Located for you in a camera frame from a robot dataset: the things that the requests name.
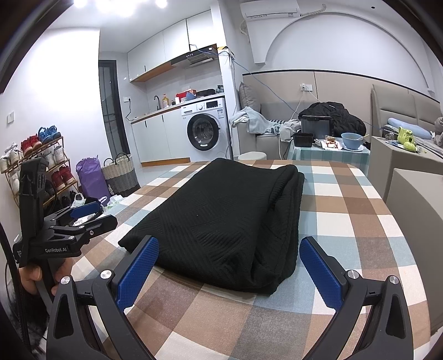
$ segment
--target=soap bottle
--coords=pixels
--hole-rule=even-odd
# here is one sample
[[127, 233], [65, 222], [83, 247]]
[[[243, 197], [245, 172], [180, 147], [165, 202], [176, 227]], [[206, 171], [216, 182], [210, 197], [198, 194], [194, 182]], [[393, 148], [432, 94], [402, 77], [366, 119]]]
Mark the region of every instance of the soap bottle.
[[166, 94], [163, 94], [163, 108], [167, 108], [169, 106], [169, 99], [166, 97]]

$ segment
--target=washing machine door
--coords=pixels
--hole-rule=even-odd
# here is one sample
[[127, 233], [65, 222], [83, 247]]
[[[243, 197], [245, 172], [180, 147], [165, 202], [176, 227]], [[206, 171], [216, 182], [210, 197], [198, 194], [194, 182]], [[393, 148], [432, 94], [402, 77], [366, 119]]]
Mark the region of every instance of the washing machine door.
[[188, 138], [197, 150], [211, 150], [218, 142], [220, 128], [208, 114], [197, 114], [188, 122]]

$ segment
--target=blue textured pad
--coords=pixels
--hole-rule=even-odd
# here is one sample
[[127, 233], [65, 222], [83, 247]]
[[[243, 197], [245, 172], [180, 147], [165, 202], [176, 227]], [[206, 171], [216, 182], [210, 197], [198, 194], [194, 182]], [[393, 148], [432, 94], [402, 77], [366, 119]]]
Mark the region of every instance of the blue textured pad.
[[71, 215], [71, 218], [73, 218], [73, 219], [79, 219], [84, 216], [98, 213], [100, 211], [100, 208], [101, 208], [101, 204], [96, 201], [94, 203], [75, 207], [73, 210], [71, 210], [70, 215]]
[[326, 306], [338, 311], [343, 304], [340, 283], [306, 238], [300, 243], [300, 258]]
[[117, 287], [116, 303], [123, 312], [135, 300], [159, 256], [159, 241], [152, 237], [124, 274]]

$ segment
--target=blue bowl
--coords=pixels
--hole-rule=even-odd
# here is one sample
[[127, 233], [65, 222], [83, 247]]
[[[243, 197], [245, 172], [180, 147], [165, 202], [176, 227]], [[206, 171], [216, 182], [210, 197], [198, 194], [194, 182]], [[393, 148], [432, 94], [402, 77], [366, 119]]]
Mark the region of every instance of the blue bowl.
[[358, 150], [358, 148], [363, 145], [363, 139], [361, 139], [360, 134], [355, 133], [343, 133], [342, 134], [343, 144], [350, 150]]

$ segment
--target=human hand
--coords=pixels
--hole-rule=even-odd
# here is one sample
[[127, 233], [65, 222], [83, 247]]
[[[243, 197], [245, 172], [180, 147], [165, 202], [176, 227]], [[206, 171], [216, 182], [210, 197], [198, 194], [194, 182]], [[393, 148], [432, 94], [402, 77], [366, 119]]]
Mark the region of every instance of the human hand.
[[[74, 265], [74, 261], [72, 258], [67, 258], [65, 262], [58, 268], [58, 270], [54, 274], [54, 280], [57, 283], [51, 289], [52, 295], [55, 296], [57, 292], [58, 283], [64, 276], [71, 275], [72, 266]], [[42, 269], [34, 264], [29, 264], [28, 266], [19, 268], [20, 279], [22, 281], [23, 288], [29, 292], [30, 294], [36, 295], [38, 293], [37, 286], [35, 285], [36, 281], [40, 281], [43, 278]]]

